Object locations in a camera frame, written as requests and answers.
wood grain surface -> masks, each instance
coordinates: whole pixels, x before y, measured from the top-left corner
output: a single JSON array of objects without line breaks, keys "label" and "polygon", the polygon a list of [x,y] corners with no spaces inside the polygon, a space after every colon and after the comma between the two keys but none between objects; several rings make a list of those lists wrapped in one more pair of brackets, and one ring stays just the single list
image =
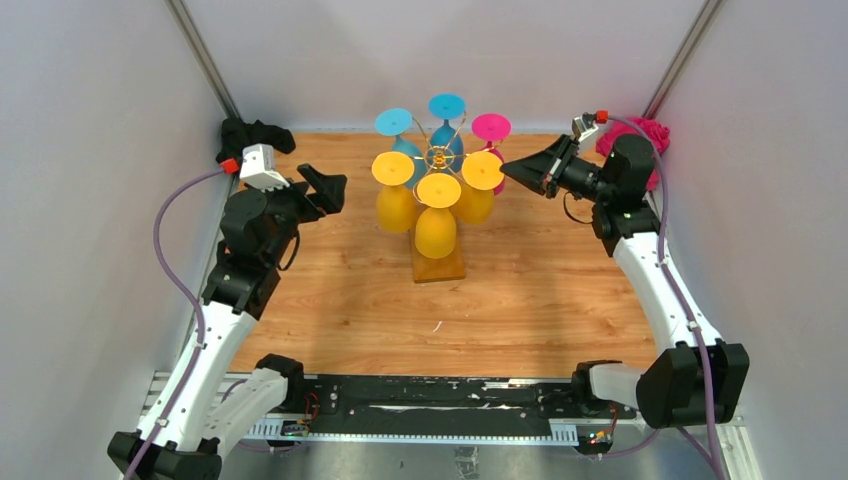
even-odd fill
[{"label": "wood grain surface", "polygon": [[[513,135],[517,159],[552,135]],[[619,359],[647,367],[651,331],[624,274],[591,226],[507,180],[483,225],[460,225],[466,278],[415,284],[408,234],[377,227],[374,157],[391,141],[371,134],[296,134],[278,159],[297,177],[310,163],[348,176],[342,213],[301,227],[291,270],[231,366],[249,371],[267,353],[311,373],[568,377],[578,362]],[[481,142],[466,138],[466,149]],[[589,218],[588,202],[570,200]]]}]

gray floor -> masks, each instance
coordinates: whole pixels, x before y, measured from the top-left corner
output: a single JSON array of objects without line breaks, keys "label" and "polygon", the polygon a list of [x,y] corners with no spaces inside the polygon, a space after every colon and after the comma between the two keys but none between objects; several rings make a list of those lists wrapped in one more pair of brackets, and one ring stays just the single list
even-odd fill
[{"label": "gray floor", "polygon": [[[643,438],[635,427],[622,425],[616,429],[614,451]],[[600,462],[578,457],[567,447],[315,443],[282,455],[236,449],[227,458],[221,479],[715,479],[701,456],[674,430],[663,431],[636,454]]]}]

metal pole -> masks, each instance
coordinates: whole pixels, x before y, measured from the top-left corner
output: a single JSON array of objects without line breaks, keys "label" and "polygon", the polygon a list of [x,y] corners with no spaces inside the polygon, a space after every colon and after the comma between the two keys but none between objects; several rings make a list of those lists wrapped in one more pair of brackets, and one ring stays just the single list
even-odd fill
[{"label": "metal pole", "polygon": [[194,21],[191,19],[185,3],[183,0],[165,0],[165,3],[168,5],[171,13],[174,14],[174,20],[179,25],[183,35],[185,35],[189,47],[194,52],[194,56],[197,58],[197,62],[200,64],[203,73],[206,74],[206,79],[209,80],[209,84],[212,86],[215,96],[218,97],[221,107],[227,113],[227,117],[241,118],[233,97],[230,95],[229,90],[227,90],[227,85],[224,84],[224,79],[215,66],[215,62],[212,61],[212,56],[209,54],[206,44],[203,43],[203,38],[194,25]]},{"label": "metal pole", "polygon": [[671,59],[668,69],[665,71],[662,80],[660,80],[660,84],[657,86],[653,97],[651,97],[650,103],[648,103],[647,108],[642,113],[643,117],[655,118],[657,116],[657,112],[662,108],[666,97],[668,97],[669,92],[677,82],[680,72],[683,71],[683,67],[686,65],[692,52],[695,51],[695,47],[698,46],[698,42],[700,42],[707,28],[709,28],[719,8],[724,5],[724,1],[706,0],[701,6],[701,11],[695,17],[695,21],[683,38],[683,42],[677,49],[677,53],[674,54],[674,58]]}]

robotic arm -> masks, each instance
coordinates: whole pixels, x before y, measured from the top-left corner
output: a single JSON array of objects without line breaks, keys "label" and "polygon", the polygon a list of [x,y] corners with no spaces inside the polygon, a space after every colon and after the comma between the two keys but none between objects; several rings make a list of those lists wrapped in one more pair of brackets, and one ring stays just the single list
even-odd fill
[{"label": "robotic arm", "polygon": [[[143,480],[218,478],[223,459],[257,418],[276,407],[302,411],[303,365],[268,355],[244,385],[209,413],[233,356],[280,280],[278,271],[287,269],[297,254],[298,226],[339,213],[344,206],[344,175],[322,175],[308,164],[297,170],[306,182],[293,182],[275,171],[271,146],[244,149],[240,179],[247,189],[227,200],[221,219],[224,238],[201,295],[203,343],[195,328],[138,429],[113,436],[108,453],[121,472],[127,473],[138,459],[135,475]],[[310,186],[314,192],[307,193]],[[289,265],[282,267],[292,240]],[[165,419],[165,405],[178,389],[177,403]]]},{"label": "robotic arm", "polygon": [[[666,254],[664,266],[696,318],[687,318],[661,269],[657,259],[660,222],[646,201],[645,185],[655,166],[650,141],[621,135],[603,166],[577,156],[580,141],[604,121],[599,114],[577,117],[572,122],[573,135],[561,135],[545,150],[501,168],[546,198],[554,198],[562,188],[594,203],[595,236],[630,280],[654,333],[658,358],[647,370],[609,360],[579,364],[572,376],[577,401],[590,410],[600,410],[609,401],[628,405],[638,409],[652,428],[666,428],[704,425],[706,400],[713,402],[716,423],[726,423],[739,400],[748,355],[741,344],[722,340],[697,307],[670,255]],[[712,399],[705,398],[696,326],[709,352]]]}]

cloth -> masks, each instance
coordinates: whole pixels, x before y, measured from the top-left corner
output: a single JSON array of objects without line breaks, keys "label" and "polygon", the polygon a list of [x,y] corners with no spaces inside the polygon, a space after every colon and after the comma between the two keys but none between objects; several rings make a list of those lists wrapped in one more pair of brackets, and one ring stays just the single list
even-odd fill
[{"label": "cloth", "polygon": [[221,151],[215,161],[220,164],[228,158],[234,158],[241,167],[242,150],[257,143],[271,145],[285,154],[293,152],[295,148],[294,137],[285,128],[265,125],[259,120],[245,123],[236,118],[228,118],[221,122]]},{"label": "cloth", "polygon": [[[648,120],[647,118],[640,117],[630,117],[631,120],[636,125],[639,125],[645,133],[651,138],[651,141],[654,143],[654,146],[657,147],[657,151],[662,154],[668,148],[669,144],[669,130],[667,127],[664,127],[662,124],[657,122],[656,120]],[[612,144],[615,142],[615,139],[618,138],[619,135],[623,135],[625,133],[633,133],[637,134],[636,130],[628,127],[627,125],[619,122],[613,123],[612,127],[598,139],[598,143],[595,144],[595,150],[606,157],[609,155],[610,150],[612,150]],[[660,177],[657,174],[657,171],[654,170],[651,173],[651,178],[648,179],[647,188],[648,190],[654,190],[657,188],[659,184]]]}]

